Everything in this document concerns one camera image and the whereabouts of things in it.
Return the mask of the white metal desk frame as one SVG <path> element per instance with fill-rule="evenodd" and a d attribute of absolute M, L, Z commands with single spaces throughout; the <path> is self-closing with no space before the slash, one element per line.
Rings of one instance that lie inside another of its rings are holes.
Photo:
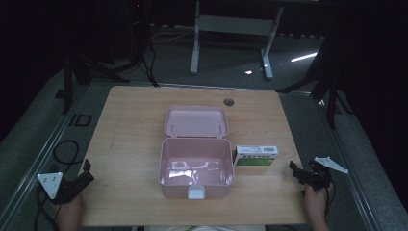
<path fill-rule="evenodd" d="M 278 7 L 273 20 L 206 15 L 200 12 L 200 0 L 195 0 L 194 41 L 191 54 L 190 74 L 196 74 L 198 72 L 200 32 L 218 32 L 267 37 L 268 41 L 266 46 L 260 50 L 260 54 L 262 70 L 265 73 L 265 77 L 267 80 L 272 80 L 273 73 L 269 53 L 276 36 L 283 11 L 283 7 Z"/>

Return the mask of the person's left hand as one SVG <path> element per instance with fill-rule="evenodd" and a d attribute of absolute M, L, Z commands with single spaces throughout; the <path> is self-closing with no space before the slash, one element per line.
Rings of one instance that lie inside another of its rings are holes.
<path fill-rule="evenodd" d="M 58 222 L 80 222 L 83 212 L 83 197 L 77 195 L 70 202 L 54 206 Z"/>

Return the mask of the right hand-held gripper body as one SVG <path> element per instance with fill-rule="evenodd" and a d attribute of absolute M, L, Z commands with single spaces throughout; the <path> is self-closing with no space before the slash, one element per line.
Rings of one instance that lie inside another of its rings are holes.
<path fill-rule="evenodd" d="M 330 170 L 348 174 L 348 169 L 340 166 L 330 157 L 316 157 L 309 162 L 311 172 L 307 173 L 305 183 L 310 185 L 315 191 L 329 188 L 332 182 Z"/>

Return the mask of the black tripod stand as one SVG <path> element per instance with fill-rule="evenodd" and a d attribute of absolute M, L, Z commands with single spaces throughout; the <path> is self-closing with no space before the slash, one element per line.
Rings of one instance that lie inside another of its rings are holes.
<path fill-rule="evenodd" d="M 94 61 L 77 49 L 65 45 L 64 54 L 64 89 L 62 99 L 64 100 L 63 114 L 66 115 L 73 104 L 73 75 L 76 76 L 80 84 L 89 84 L 89 66 L 101 72 L 104 76 L 119 83 L 129 83 L 129 80 L 116 75 L 112 70 Z"/>
<path fill-rule="evenodd" d="M 313 99 L 322 100 L 325 95 L 328 95 L 326 119 L 330 127 L 335 129 L 334 115 L 336 112 L 336 101 L 339 97 L 338 89 L 344 62 L 345 52 L 342 39 L 331 33 L 324 39 L 305 77 L 288 87 L 276 90 L 276 92 L 290 93 L 316 81 L 317 83 L 311 92 L 311 96 Z"/>

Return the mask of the person's right hand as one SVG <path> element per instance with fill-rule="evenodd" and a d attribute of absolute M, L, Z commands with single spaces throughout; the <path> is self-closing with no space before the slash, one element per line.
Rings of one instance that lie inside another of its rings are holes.
<path fill-rule="evenodd" d="M 314 188 L 309 185 L 304 185 L 305 195 L 304 195 L 304 205 L 306 213 L 311 218 L 325 217 L 327 200 L 330 197 L 331 187 L 328 189 L 314 190 Z"/>

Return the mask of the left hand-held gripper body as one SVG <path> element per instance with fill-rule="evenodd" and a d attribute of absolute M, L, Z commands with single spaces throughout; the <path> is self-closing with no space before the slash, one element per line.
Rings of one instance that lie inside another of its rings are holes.
<path fill-rule="evenodd" d="M 84 189 L 77 181 L 66 181 L 62 172 L 39 173 L 37 179 L 55 205 L 71 202 Z"/>

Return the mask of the white and green medicine box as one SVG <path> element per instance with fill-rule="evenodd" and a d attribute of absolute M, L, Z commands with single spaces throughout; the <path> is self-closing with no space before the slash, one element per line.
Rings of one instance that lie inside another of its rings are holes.
<path fill-rule="evenodd" d="M 233 161 L 235 166 L 270 166 L 277 155 L 276 146 L 237 145 Z"/>

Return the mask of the pink plastic storage box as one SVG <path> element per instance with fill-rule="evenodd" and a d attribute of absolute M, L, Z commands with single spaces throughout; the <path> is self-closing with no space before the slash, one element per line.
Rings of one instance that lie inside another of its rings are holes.
<path fill-rule="evenodd" d="M 226 196 L 235 179 L 228 133 L 221 107 L 169 107 L 158 173 L 164 196 L 190 200 Z"/>

